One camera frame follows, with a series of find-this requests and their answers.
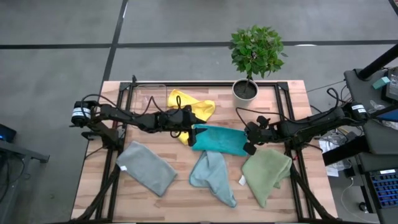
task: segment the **towel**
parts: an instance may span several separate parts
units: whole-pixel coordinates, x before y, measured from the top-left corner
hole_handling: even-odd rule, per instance
[[[234,208],[236,201],[228,182],[224,157],[219,152],[204,151],[189,176],[194,187],[208,187],[218,200]]]
[[[194,97],[187,95],[179,90],[173,90],[169,95],[169,100],[167,102],[168,107],[178,108],[177,96],[181,97],[181,107],[185,105],[192,106],[192,112],[195,116],[203,121],[207,121],[209,117],[214,113],[216,109],[216,104],[211,100],[198,101]],[[178,137],[178,139],[188,145],[188,133],[184,132]]]
[[[117,165],[131,177],[161,197],[173,182],[176,171],[144,145],[133,141],[118,157]]]
[[[292,159],[273,149],[257,150],[242,167],[251,191],[264,208],[272,187],[280,188],[279,182],[290,175]]]
[[[205,124],[196,124],[194,127],[207,129],[197,134],[197,142],[192,146],[194,151],[207,150],[247,156],[243,150],[244,144],[248,141],[244,131]]]

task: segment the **light green cloth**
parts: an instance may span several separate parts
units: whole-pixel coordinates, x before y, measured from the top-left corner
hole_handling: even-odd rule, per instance
[[[290,176],[292,159],[273,149],[257,150],[242,167],[243,175],[259,205],[264,208],[272,187]]]

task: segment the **keyboard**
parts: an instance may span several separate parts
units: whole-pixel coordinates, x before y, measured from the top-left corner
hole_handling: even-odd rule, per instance
[[[398,207],[398,169],[369,173],[380,208]]]

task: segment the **desk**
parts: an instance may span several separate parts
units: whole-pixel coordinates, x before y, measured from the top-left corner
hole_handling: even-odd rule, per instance
[[[373,100],[378,104],[388,106],[389,104],[381,100],[381,90],[375,90],[372,84],[383,77],[384,72],[378,71],[371,76],[368,82],[360,80],[355,71],[346,71],[347,87],[354,101],[362,103],[369,110],[371,108],[370,101]],[[364,126],[365,136],[358,138],[366,149],[356,156],[356,161],[361,165],[362,172],[385,170],[398,168],[398,131],[382,126],[374,121],[368,121]],[[366,180],[365,175],[360,174],[363,186],[361,189],[365,199],[371,197],[371,184]],[[396,223],[398,219],[398,209],[385,208],[378,209],[372,200],[367,201],[369,211],[377,212],[381,223]]]
[[[104,82],[101,94],[112,101],[116,101],[120,82]],[[304,82],[288,81],[290,97],[294,107],[296,119],[311,115]],[[231,87],[175,87],[198,100],[213,100],[216,103],[215,113],[207,124],[229,128],[243,129],[234,111]],[[165,104],[164,90],[138,89],[134,91],[131,109],[136,107],[140,113],[147,105],[149,96],[153,95],[158,105]],[[275,90],[269,87],[259,87],[257,98],[251,103],[250,109],[278,112],[275,99]],[[255,121],[258,114],[242,111],[246,121]],[[269,116],[271,122],[279,120],[277,115]],[[126,145],[131,141],[145,144],[149,149],[165,159],[177,172],[178,176],[170,185],[166,194],[159,198],[125,172],[121,172],[118,184],[118,193],[114,211],[114,222],[294,222],[297,221],[295,204],[292,196],[292,187],[289,179],[281,182],[281,189],[274,189],[268,198],[267,207],[261,208],[247,185],[240,186],[238,180],[242,172],[241,167],[247,158],[224,154],[228,166],[229,184],[237,201],[236,208],[229,208],[208,189],[194,188],[188,183],[188,176],[197,162],[201,152],[194,152],[184,146],[178,139],[170,137],[169,133],[147,134],[136,127],[128,126]],[[100,141],[90,142],[87,152],[90,153],[101,146]],[[266,144],[259,149],[273,148],[284,152],[283,144]],[[81,179],[73,207],[72,218],[81,215],[98,193],[103,174],[106,150],[93,154],[85,161]],[[330,190],[322,154],[318,149],[306,148],[303,150],[308,181],[313,193],[320,203],[336,217],[336,208]],[[107,211],[107,197],[103,211]],[[303,211],[305,197],[300,192]]]

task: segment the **wooden tabletop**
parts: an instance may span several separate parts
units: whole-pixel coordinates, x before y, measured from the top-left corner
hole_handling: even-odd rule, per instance
[[[294,107],[296,119],[311,115],[311,109],[305,91],[304,82],[301,80],[287,81],[290,96]],[[114,102],[118,97],[120,82],[104,82],[101,94]],[[156,103],[165,108],[166,92],[174,88],[168,87],[140,87],[134,91],[131,111],[142,112],[146,107],[149,97],[154,96]],[[243,130],[244,125],[239,120],[233,106],[231,87],[181,87],[176,88],[198,99],[213,100],[216,110],[207,124],[224,126]],[[282,93],[285,113],[285,97]],[[257,98],[248,107],[259,111],[278,112],[275,92],[271,87],[259,87]],[[152,105],[149,112],[155,112]],[[258,114],[242,111],[246,121],[255,121]],[[279,120],[277,115],[269,115],[271,122]],[[158,197],[146,189],[126,172],[121,172],[118,196],[114,211],[114,222],[294,222],[297,221],[290,179],[281,182],[281,189],[274,189],[267,199],[266,208],[261,208],[254,198],[249,186],[241,186],[241,167],[246,157],[223,154],[228,166],[229,185],[231,186],[237,202],[236,208],[230,208],[220,202],[208,189],[192,187],[188,176],[197,162],[201,152],[194,152],[188,146],[180,143],[178,139],[170,137],[169,133],[147,134],[136,127],[128,126],[126,145],[131,141],[138,141],[165,159],[177,172],[174,182],[167,189],[163,197]],[[92,141],[87,153],[101,146],[101,141]],[[276,149],[284,152],[283,144],[265,144],[258,149]],[[303,150],[305,167],[307,170],[310,188],[320,203],[333,216],[337,216],[335,203],[326,175],[322,154],[318,149],[308,147]],[[80,184],[73,207],[72,218],[81,215],[94,199],[101,185],[106,150],[93,154],[84,163]],[[107,201],[110,191],[106,196],[104,216],[108,211]],[[307,208],[305,197],[300,191],[305,217]]]

